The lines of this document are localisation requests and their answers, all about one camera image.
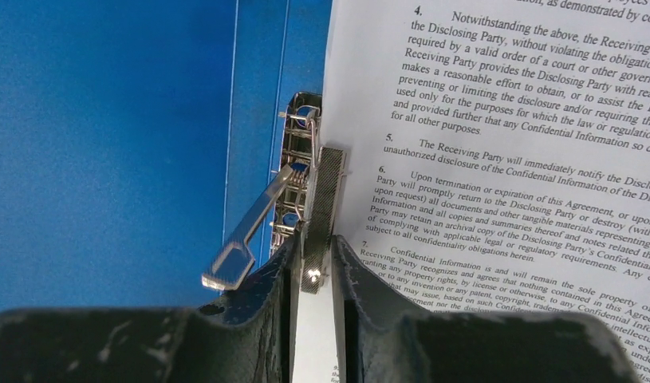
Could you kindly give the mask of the white printed paper stack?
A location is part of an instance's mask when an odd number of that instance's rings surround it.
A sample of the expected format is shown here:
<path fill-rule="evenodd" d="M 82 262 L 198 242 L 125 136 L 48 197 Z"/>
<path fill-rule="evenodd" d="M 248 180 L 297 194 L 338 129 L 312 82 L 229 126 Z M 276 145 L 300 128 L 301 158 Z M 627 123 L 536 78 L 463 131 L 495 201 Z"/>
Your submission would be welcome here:
<path fill-rule="evenodd" d="M 335 1 L 337 231 L 431 310 L 570 310 L 650 382 L 650 1 Z"/>

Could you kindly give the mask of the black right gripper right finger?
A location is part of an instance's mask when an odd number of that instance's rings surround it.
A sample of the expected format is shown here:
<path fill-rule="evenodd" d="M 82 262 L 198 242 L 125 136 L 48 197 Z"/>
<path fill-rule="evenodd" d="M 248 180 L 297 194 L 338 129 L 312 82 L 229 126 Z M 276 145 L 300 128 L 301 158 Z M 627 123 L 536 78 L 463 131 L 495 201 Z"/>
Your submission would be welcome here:
<path fill-rule="evenodd" d="M 432 312 L 331 242 L 343 382 L 634 382 L 607 326 L 587 314 Z"/>

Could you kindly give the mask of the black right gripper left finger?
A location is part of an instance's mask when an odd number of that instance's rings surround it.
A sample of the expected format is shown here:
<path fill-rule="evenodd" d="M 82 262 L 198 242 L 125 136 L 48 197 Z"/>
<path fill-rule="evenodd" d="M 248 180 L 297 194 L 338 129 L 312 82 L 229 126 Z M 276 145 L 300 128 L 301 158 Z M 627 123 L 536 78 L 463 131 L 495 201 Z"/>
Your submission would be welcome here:
<path fill-rule="evenodd" d="M 0 313 L 0 382 L 287 382 L 298 242 L 200 308 Z"/>

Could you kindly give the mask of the blue plastic file folder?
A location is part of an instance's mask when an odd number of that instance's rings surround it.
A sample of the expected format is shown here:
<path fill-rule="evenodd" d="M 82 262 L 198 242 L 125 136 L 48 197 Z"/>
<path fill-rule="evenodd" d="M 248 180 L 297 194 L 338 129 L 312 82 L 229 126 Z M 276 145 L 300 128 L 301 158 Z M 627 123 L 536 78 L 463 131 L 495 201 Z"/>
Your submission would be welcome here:
<path fill-rule="evenodd" d="M 198 306 L 328 1 L 0 1 L 0 312 Z"/>

